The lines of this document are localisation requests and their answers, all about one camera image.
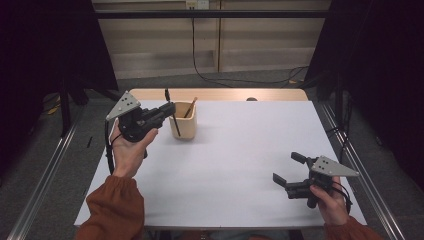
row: stick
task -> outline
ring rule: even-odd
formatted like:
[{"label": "stick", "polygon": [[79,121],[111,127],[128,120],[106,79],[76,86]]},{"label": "stick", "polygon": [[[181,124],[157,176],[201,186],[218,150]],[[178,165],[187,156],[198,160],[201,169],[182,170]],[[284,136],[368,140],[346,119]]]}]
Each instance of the stick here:
[{"label": "stick", "polygon": [[194,98],[193,102],[191,103],[190,107],[187,109],[186,114],[184,114],[184,118],[186,118],[188,116],[188,114],[190,113],[191,109],[194,107],[194,103],[197,101],[197,97]]}]

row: human hand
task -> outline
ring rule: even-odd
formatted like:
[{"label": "human hand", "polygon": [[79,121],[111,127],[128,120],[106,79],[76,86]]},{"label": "human hand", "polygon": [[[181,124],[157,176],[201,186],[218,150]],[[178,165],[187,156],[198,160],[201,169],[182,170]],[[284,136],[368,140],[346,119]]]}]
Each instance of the human hand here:
[{"label": "human hand", "polygon": [[[333,187],[342,191],[342,186],[339,185],[340,177],[333,177],[333,181],[336,182],[333,183]],[[318,207],[325,223],[329,225],[344,225],[347,223],[349,214],[346,210],[344,198],[340,193],[331,191],[330,194],[328,194],[316,185],[311,185],[310,190],[320,199],[318,201]]]},{"label": "human hand", "polygon": [[117,177],[132,178],[137,173],[144,159],[147,146],[153,142],[158,129],[151,129],[139,142],[132,143],[125,140],[118,128],[119,121],[115,122],[113,132],[110,136],[112,142],[113,156],[115,158],[115,170],[112,175]]}]

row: white table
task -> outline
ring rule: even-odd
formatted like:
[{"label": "white table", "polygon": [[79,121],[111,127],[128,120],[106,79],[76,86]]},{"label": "white table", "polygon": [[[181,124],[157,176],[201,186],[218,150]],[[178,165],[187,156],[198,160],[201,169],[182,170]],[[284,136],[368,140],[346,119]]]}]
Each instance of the white table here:
[{"label": "white table", "polygon": [[[164,103],[141,101],[147,108]],[[135,177],[145,198],[147,228],[298,229],[323,225],[318,209],[306,206],[307,199],[288,199],[285,190],[272,181],[273,173],[288,182],[307,178],[307,166],[292,160],[291,152],[336,159],[312,102],[198,100],[197,121],[196,137],[182,141],[172,137],[166,120],[147,149],[149,157]],[[103,154],[88,193],[108,175]],[[344,178],[342,184],[352,198],[351,215],[366,224]],[[75,225],[88,217],[84,203]]]}]

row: black cable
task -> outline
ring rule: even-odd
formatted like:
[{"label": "black cable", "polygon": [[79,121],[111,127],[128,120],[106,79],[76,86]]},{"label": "black cable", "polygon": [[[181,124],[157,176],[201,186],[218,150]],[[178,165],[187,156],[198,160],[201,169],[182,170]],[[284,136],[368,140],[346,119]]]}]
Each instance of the black cable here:
[{"label": "black cable", "polygon": [[[245,82],[245,83],[257,83],[257,84],[276,84],[276,83],[285,83],[285,85],[281,86],[281,88],[286,87],[289,84],[289,80],[291,80],[293,77],[295,77],[296,75],[298,75],[300,72],[302,72],[303,69],[308,68],[309,66],[302,66],[302,67],[296,67],[290,70],[289,76],[288,78],[284,79],[284,80],[278,80],[278,81],[271,81],[271,82],[263,82],[263,81],[255,81],[255,80],[245,80],[245,79],[232,79],[232,78],[219,78],[219,79],[212,79],[212,78],[207,78],[205,76],[203,76],[202,74],[199,73],[198,69],[197,69],[197,65],[196,65],[196,57],[195,57],[195,37],[194,37],[194,18],[191,19],[191,25],[192,25],[192,56],[193,56],[193,65],[194,65],[194,70],[196,71],[197,75],[202,78],[204,81],[210,82],[210,83],[215,83],[215,84],[219,84],[221,86],[224,87],[229,87],[232,88],[232,86],[224,84],[224,83],[220,83],[217,81],[233,81],[233,82]],[[292,75],[293,71],[299,69],[299,71],[297,71],[294,75]]]},{"label": "black cable", "polygon": [[106,158],[107,158],[107,163],[109,166],[109,172],[110,174],[112,174],[113,171],[115,170],[115,166],[113,163],[112,145],[109,144],[109,121],[108,120],[105,120],[105,145],[106,145]]}]

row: cable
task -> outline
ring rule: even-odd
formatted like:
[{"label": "cable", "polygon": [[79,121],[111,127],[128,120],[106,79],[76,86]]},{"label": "cable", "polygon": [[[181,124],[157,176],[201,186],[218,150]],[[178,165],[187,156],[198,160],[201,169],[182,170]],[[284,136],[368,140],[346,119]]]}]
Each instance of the cable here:
[{"label": "cable", "polygon": [[295,77],[296,75],[298,75],[300,72],[302,72],[303,69],[308,68],[309,66],[302,66],[302,67],[296,67],[290,70],[289,76],[286,79],[283,80],[278,80],[278,81],[271,81],[271,82],[263,82],[263,81],[255,81],[255,80],[244,80],[244,79],[232,79],[232,78],[219,78],[219,79],[212,79],[212,78],[207,78],[205,76],[203,76],[202,74],[199,73],[198,69],[197,69],[197,65],[196,65],[196,57],[195,57],[195,37],[194,37],[194,18],[191,19],[191,25],[192,25],[192,56],[193,56],[193,65],[194,65],[194,70],[196,71],[197,75],[202,78],[204,81],[206,82],[210,82],[210,83],[215,83],[215,84],[219,84],[221,86],[224,87],[229,87],[232,88],[233,86],[224,84],[224,83],[220,83],[217,81],[233,81],[233,82],[245,82],[245,83],[257,83],[257,84],[276,84],[276,83],[285,83],[283,86],[281,86],[281,88],[286,87],[289,84],[289,80],[291,80],[293,77]]}]

